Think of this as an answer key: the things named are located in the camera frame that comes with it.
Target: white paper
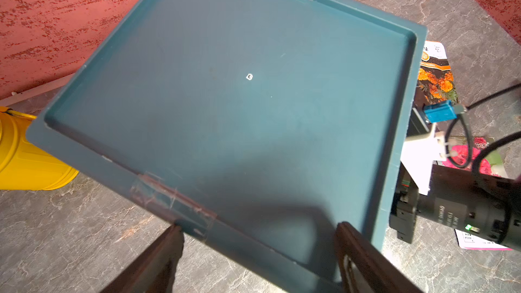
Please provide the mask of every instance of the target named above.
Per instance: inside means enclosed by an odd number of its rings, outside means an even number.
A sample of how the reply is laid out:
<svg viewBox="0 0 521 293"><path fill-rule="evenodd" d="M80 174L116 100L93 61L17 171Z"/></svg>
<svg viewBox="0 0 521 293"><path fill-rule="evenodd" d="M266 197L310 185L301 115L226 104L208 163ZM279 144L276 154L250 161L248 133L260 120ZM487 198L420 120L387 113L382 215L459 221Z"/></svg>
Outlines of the white paper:
<svg viewBox="0 0 521 293"><path fill-rule="evenodd" d="M472 234L456 230L456 237L460 248L472 250L512 250L494 242L482 239Z"/></svg>

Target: orange marigold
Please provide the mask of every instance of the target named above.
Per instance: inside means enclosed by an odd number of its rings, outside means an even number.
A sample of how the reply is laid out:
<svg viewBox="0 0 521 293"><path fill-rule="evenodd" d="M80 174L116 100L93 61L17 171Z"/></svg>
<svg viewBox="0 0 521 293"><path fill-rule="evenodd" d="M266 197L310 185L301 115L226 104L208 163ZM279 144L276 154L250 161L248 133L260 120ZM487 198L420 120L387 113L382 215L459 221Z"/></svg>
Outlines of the orange marigold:
<svg viewBox="0 0 521 293"><path fill-rule="evenodd" d="M432 74L431 72L427 72L427 77L429 78L429 81L431 83L433 83L434 85L436 85L438 83L438 79L436 78L436 76L434 74Z"/></svg>
<svg viewBox="0 0 521 293"><path fill-rule="evenodd" d="M440 89L436 86L429 84L429 92L434 99L441 99Z"/></svg>
<svg viewBox="0 0 521 293"><path fill-rule="evenodd" d="M427 72L425 71L425 69L420 68L420 73L418 74L418 80L419 81L426 81L428 79L429 78L427 76Z"/></svg>
<svg viewBox="0 0 521 293"><path fill-rule="evenodd" d="M445 73L445 80L446 81L454 81L454 76L452 75L452 72L446 72Z"/></svg>
<svg viewBox="0 0 521 293"><path fill-rule="evenodd" d="M444 92L448 92L452 89L452 83L450 81L447 81L446 79L440 79L439 80L440 88Z"/></svg>

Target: tray rim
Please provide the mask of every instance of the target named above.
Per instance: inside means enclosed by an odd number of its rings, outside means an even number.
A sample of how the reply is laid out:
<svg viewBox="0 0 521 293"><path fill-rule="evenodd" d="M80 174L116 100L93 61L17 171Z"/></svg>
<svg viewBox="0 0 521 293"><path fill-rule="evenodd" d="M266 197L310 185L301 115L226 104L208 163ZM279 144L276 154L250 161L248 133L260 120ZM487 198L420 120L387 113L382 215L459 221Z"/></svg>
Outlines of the tray rim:
<svg viewBox="0 0 521 293"><path fill-rule="evenodd" d="M113 177L114 182L110 185L105 184L107 177L97 176L97 174L89 174L90 172L86 172L88 176L91 176L93 179L99 181L100 183L107 186L109 189L114 192L128 198L124 195L124 192L128 192L129 181L135 181L135 178L138 177L138 174L132 173L124 167L114 163L111 160L104 159L102 155L96 153L91 148L84 146L82 143L75 141L74 139L68 137L64 133L59 132L58 130L51 127L48 120L48 113L51 109L59 103L61 100L65 100L68 94L72 92L77 83L81 81L82 72L85 68L98 56L98 54L110 44L110 40L114 37L114 35L121 29L125 23L128 23L128 20L132 18L132 15L138 10L139 6L147 0L139 0L133 8L125 15L125 17L118 23L118 25L114 28L114 30L109 34L109 36L101 43L101 45L95 50L95 52L88 58L88 60L81 66L81 68L76 71L73 78L69 81L69 83L62 88L59 94L49 103L49 105L42 111L41 117L37 118L33 124L29 127L27 131L27 139L30 142L36 143L36 145L43 150L49 153L58 153L60 158L63 159L64 162L70 164L71 166L79 169L85 170L85 165L83 161L88 161L90 164L90 170L106 170L112 171L117 170L115 174L116 177ZM394 140L392 142L387 143L389 146L382 152L381 160L384 159L384 155L387 154L388 151L388 163L380 162L380 165L386 164L384 177L381 177L381 190L377 190L378 188L374 188L373 194L376 194L376 197L371 199L372 204L374 204L374 215L366 215L366 220L364 220L364 229L362 233L365 237L371 238L371 243L379 250L381 250L383 245L383 238L385 236L386 226L383 224L388 224L389 212L392 203L392 196L394 193L394 184L396 182L396 178L398 177L398 170L400 166L400 153L401 146L403 141L405 140L406 135L406 126L403 129L397 129L398 125L404 124L407 125L408 118L410 115L410 111L412 108L414 92L416 88L416 79L417 79L417 71L414 70L413 65L414 62L418 62L418 68L420 68L420 57L423 51L423 43L425 42L427 36L427 28L425 26L413 23L411 21L405 20L403 18L394 16L390 13L386 13L384 11L378 10L376 8L372 8L368 5L359 3L354 0L317 0L319 2L323 1L322 4L330 3L332 6L336 6L334 8L341 9L343 11L350 10L351 12L355 12L358 14L358 17L363 18L366 17L368 19L372 19L376 25L383 26L387 29L391 29L397 33L403 34L409 39L409 49L411 49L411 55L409 57L409 62L405 62L404 65L408 66L405 70L408 70L407 76L402 76L406 81L406 84L403 86L403 91L400 93L395 93L395 98L398 99L399 104L395 107L395 112L398 113L397 118L392 118L390 128L394 128ZM62 143L62 146L68 147L68 151L62 151L61 148L57 145L53 145L53 143ZM168 220L167 215L159 215L161 218ZM198 237L197 233L188 234ZM210 244L213 248L217 250L219 247ZM242 259L239 261L244 265L249 264L248 268L256 268L255 265L252 265L247 260ZM273 276L267 277L270 281L280 284L280 281L277 281L277 278ZM281 287L290 289L288 285L282 285Z"/></svg>

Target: gray marble floor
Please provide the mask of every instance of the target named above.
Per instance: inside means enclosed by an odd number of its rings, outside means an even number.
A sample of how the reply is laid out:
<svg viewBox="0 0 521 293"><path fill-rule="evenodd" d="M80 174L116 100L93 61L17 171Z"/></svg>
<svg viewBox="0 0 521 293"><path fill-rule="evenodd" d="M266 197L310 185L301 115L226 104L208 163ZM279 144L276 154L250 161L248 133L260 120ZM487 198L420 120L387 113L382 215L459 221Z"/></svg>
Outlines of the gray marble floor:
<svg viewBox="0 0 521 293"><path fill-rule="evenodd" d="M358 0L422 23L442 42L460 97L470 103L521 76L521 47L473 0ZM56 91L14 108L37 113ZM521 128L519 93L480 107L477 135ZM521 170L521 142L501 150L507 172ZM86 176L51 192L0 192L0 291L98 292L166 227L162 220ZM470 251L454 232L418 220L413 244L387 230L382 253L424 292L520 292L521 254ZM278 292L240 265L186 238L176 292Z"/></svg>

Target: label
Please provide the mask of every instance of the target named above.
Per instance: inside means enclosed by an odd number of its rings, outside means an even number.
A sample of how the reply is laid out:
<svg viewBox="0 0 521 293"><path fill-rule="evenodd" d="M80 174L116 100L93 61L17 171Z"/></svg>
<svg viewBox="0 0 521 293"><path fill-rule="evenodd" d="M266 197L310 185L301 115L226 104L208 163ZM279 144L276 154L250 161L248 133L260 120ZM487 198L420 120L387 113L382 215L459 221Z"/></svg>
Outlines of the label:
<svg viewBox="0 0 521 293"><path fill-rule="evenodd" d="M432 57L438 58L438 59L447 59L447 54L445 53L445 47L440 42L425 41L424 53L428 57L432 56Z"/></svg>
<svg viewBox="0 0 521 293"><path fill-rule="evenodd" d="M437 221L440 224L457 228L462 225L467 215L467 206L457 202L436 198L434 208L438 215Z"/></svg>

